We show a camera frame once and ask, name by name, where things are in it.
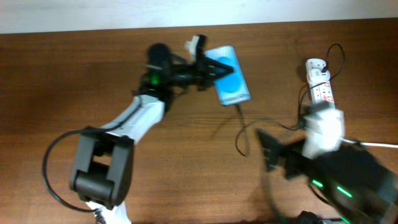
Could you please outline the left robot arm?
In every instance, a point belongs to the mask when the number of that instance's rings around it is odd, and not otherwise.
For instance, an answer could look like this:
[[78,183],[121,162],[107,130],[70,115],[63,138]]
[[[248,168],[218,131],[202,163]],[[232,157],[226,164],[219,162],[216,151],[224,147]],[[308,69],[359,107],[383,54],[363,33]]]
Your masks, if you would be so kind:
[[108,124],[81,132],[70,188],[89,206],[96,223],[130,223],[124,201],[132,182],[134,148],[164,118],[175,99],[174,88],[196,85],[203,91],[234,72],[207,57],[201,45],[193,54],[189,63],[165,44],[151,45],[133,102]]

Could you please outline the blue samsung smartphone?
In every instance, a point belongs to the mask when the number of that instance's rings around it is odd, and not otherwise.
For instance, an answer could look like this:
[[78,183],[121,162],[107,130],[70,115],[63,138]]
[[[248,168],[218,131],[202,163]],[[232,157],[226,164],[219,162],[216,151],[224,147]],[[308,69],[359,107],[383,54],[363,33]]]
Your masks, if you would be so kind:
[[229,65],[233,72],[215,81],[215,89],[221,105],[231,106],[251,99],[243,71],[232,45],[209,49],[205,55],[217,62]]

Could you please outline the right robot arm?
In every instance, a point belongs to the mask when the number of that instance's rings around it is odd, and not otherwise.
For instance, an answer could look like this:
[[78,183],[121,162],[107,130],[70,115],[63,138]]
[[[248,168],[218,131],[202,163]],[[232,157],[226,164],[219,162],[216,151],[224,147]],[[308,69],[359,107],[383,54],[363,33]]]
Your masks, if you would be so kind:
[[304,140],[283,144],[261,129],[256,134],[267,171],[283,160],[285,179],[305,176],[345,223],[397,223],[397,174],[365,147],[343,143],[310,159],[303,155]]

